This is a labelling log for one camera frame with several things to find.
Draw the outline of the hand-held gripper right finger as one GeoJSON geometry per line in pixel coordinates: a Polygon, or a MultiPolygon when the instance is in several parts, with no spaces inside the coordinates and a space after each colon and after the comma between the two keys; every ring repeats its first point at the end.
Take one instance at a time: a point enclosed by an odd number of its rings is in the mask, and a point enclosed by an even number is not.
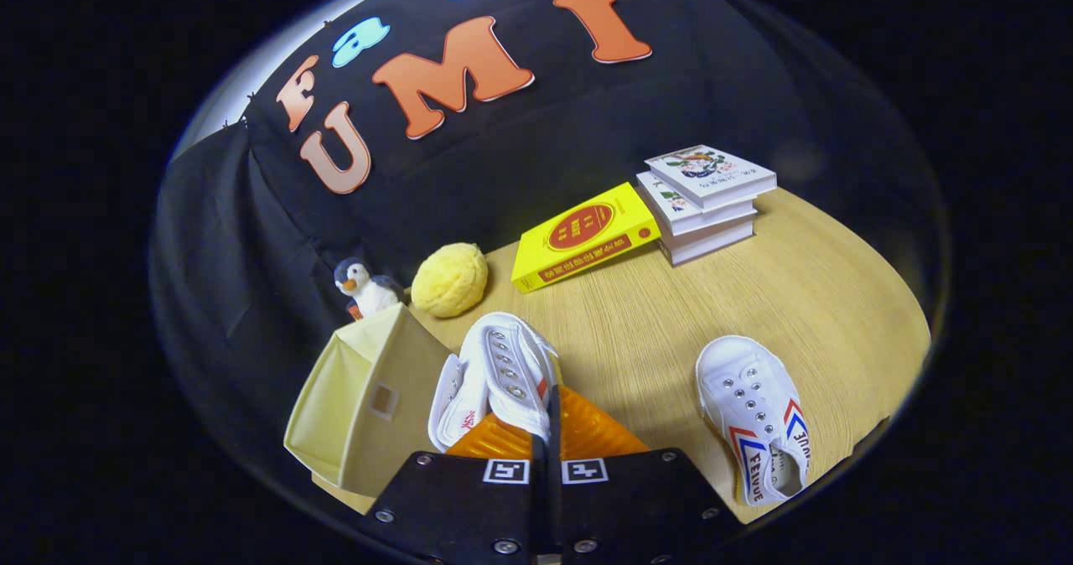
{"type": "Polygon", "coordinates": [[[743,524],[680,449],[561,459],[549,392],[549,537],[563,564],[718,564],[743,524]]]}

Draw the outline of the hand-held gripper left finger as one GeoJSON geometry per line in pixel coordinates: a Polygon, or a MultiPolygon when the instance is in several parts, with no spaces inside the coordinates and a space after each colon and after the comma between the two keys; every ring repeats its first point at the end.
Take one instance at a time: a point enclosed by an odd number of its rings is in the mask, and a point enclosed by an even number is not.
{"type": "Polygon", "coordinates": [[[407,457],[361,518],[361,535],[405,564],[536,564],[534,500],[544,440],[529,459],[407,457]]]}

